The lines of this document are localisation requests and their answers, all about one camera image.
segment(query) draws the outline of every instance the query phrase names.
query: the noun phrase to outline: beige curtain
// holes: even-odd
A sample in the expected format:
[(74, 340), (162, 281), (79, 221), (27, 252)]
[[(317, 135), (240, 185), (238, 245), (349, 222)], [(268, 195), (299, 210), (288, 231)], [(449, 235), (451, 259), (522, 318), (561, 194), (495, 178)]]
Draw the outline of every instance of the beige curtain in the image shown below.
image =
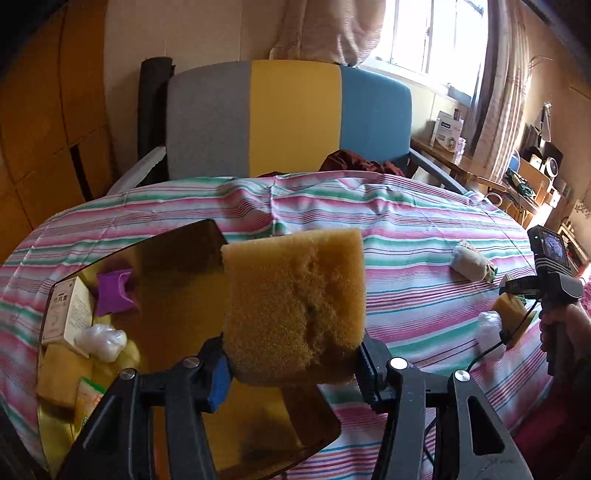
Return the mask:
[(287, 0), (271, 59), (354, 66), (378, 45), (386, 0)]
[(479, 174), (503, 178), (523, 127), (529, 77), (525, 24), (519, 0), (489, 1), (489, 15), (498, 16), (498, 55), (491, 99), (473, 155)]

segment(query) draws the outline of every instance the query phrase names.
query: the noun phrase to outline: cable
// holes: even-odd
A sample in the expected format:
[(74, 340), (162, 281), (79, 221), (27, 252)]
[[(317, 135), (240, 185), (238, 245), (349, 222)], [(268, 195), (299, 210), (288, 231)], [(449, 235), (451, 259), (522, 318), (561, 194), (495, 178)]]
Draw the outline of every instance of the cable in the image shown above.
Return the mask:
[(489, 353), (491, 353), (495, 348), (500, 347), (503, 344), (507, 344), (511, 341), (511, 339), (513, 338), (513, 336), (519, 331), (519, 329), (521, 328), (521, 326), (524, 324), (524, 322), (527, 320), (527, 317), (530, 316), (530, 313), (534, 310), (534, 308), (536, 307), (536, 305), (540, 302), (539, 299), (536, 299), (534, 304), (530, 307), (530, 309), (525, 313), (525, 316), (523, 317), (523, 319), (520, 321), (519, 325), (515, 328), (515, 330), (513, 330), (511, 332), (510, 335), (503, 335), (503, 331), (501, 331), (501, 336), (505, 337), (504, 339), (502, 339), (499, 343), (497, 343), (496, 345), (486, 349), (484, 352), (482, 352), (480, 355), (478, 355), (474, 360), (472, 360), (472, 362), (470, 362), (470, 365), (468, 365), (468, 368), (466, 368), (466, 372), (469, 372), (472, 367), (474, 365), (476, 365), (480, 360), (482, 360), (485, 356), (487, 356)]
[[(530, 313), (534, 310), (534, 308), (536, 307), (536, 305), (539, 302), (540, 302), (540, 299), (536, 299), (535, 300), (534, 304), (525, 313), (525, 316), (520, 321), (519, 325), (515, 328), (515, 330), (513, 330), (513, 332), (511, 332), (510, 335), (503, 335), (503, 330), (502, 330), (501, 331), (501, 338), (502, 338), (502, 340), (499, 343), (497, 343), (496, 345), (494, 345), (494, 346), (486, 349), (484, 352), (482, 352), (480, 355), (478, 355), (474, 360), (472, 360), (472, 362), (470, 362), (470, 365), (468, 365), (468, 368), (466, 368), (466, 372), (469, 372), (474, 365), (476, 365), (480, 360), (482, 360), (482, 358), (484, 358), (489, 353), (491, 353), (495, 348), (499, 348), (501, 345), (503, 345), (503, 344), (506, 345), (507, 343), (509, 343), (511, 341), (511, 339), (513, 338), (513, 336), (519, 331), (519, 329), (521, 328), (521, 326), (525, 323), (525, 321), (527, 320), (527, 317), (530, 316)], [(433, 456), (431, 455), (431, 452), (429, 452), (429, 449), (427, 448), (427, 435), (429, 434), (429, 432), (431, 431), (431, 429), (435, 426), (436, 420), (437, 420), (437, 417), (434, 418), (431, 421), (431, 423), (427, 426), (427, 428), (425, 429), (425, 438), (424, 438), (424, 441), (423, 441), (423, 452), (425, 453), (425, 455), (427, 455), (427, 459), (431, 462), (431, 465), (434, 465), (435, 464), (435, 461), (433, 459)]]

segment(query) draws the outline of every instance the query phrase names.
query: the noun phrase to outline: window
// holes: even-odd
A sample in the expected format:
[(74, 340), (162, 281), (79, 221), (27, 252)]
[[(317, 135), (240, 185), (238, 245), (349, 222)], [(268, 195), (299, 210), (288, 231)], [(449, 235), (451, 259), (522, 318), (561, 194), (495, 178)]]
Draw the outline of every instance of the window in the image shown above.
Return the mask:
[(487, 39), (486, 0), (386, 0), (372, 57), (472, 96)]

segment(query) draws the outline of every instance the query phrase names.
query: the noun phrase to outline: chair armrest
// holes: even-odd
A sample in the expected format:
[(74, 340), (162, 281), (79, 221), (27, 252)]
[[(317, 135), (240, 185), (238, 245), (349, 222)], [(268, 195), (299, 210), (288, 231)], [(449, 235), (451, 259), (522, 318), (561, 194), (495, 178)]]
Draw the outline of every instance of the chair armrest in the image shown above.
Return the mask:
[(136, 188), (146, 178), (148, 173), (166, 156), (166, 147), (156, 147), (144, 158), (139, 160), (133, 167), (126, 171), (123, 176), (109, 189), (107, 195), (116, 195), (127, 190)]
[(458, 182), (456, 182), (453, 178), (451, 178), (447, 173), (445, 173), (442, 169), (436, 166), (433, 162), (423, 157), (420, 153), (416, 152), (412, 148), (408, 153), (410, 161), (413, 162), (415, 165), (421, 167), (426, 172), (433, 175), (438, 181), (440, 181), (443, 186), (447, 190), (451, 190), (452, 192), (459, 193), (460, 195), (465, 195), (467, 190), (462, 187)]

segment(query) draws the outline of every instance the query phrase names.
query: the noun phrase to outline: white plastic bag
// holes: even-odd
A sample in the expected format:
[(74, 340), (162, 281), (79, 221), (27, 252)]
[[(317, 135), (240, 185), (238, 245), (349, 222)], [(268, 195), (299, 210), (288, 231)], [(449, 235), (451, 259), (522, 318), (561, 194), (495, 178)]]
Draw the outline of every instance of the white plastic bag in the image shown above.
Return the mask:
[[(501, 341), (499, 334), (502, 328), (501, 316), (497, 312), (482, 312), (478, 316), (476, 341), (481, 354)], [(505, 350), (505, 345), (498, 346), (492, 352), (487, 353), (483, 360), (490, 363), (498, 362), (503, 357)]]
[(111, 363), (127, 345), (127, 334), (111, 325), (98, 323), (80, 332), (76, 344), (103, 362)]

